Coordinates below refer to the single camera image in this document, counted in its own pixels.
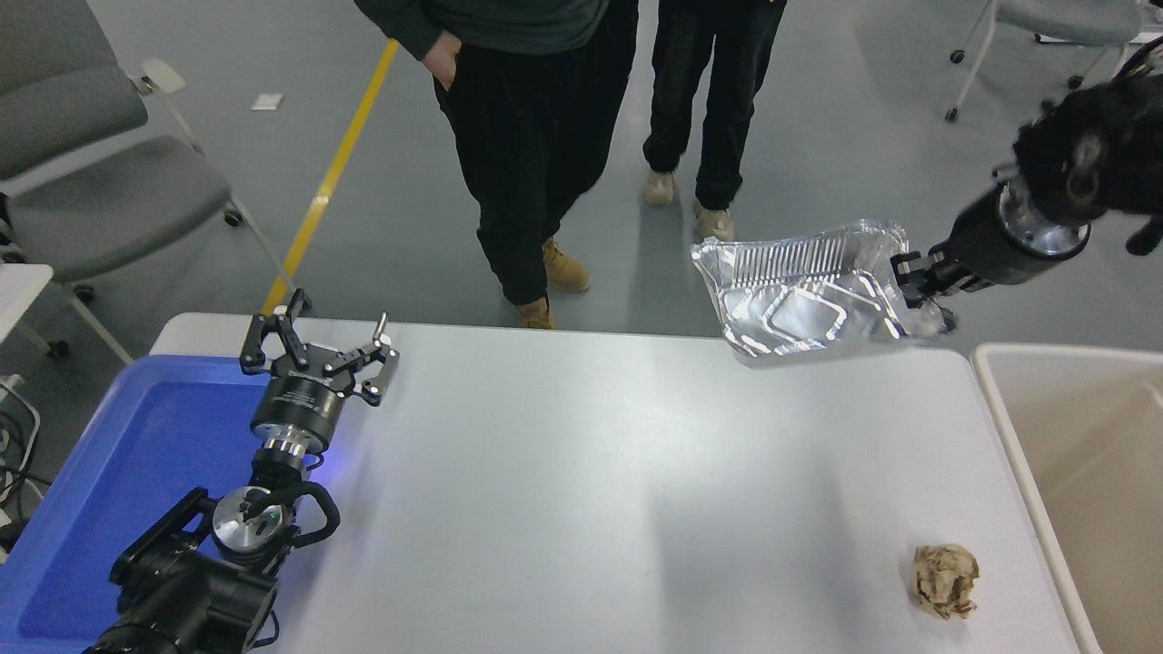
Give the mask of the person's hand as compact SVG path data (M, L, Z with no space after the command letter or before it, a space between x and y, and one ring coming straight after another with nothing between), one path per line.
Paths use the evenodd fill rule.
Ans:
M461 50L461 38L452 33L441 31L435 42L431 43L431 49L421 58L424 70L445 92L452 90L454 78L457 77Z

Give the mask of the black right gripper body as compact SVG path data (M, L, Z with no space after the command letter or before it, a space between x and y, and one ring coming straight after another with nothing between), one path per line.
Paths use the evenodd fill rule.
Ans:
M959 213L941 244L941 280L949 287L1025 284L1085 246L1087 227L1054 223L1023 186L996 186Z

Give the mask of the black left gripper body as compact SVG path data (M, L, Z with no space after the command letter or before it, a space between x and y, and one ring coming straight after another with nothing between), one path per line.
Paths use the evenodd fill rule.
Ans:
M254 436L267 438L283 427L298 428L307 431L308 450L328 450L343 403L354 393L354 374L342 370L324 376L320 364L312 364L302 372L288 362L278 361L270 375L251 418Z

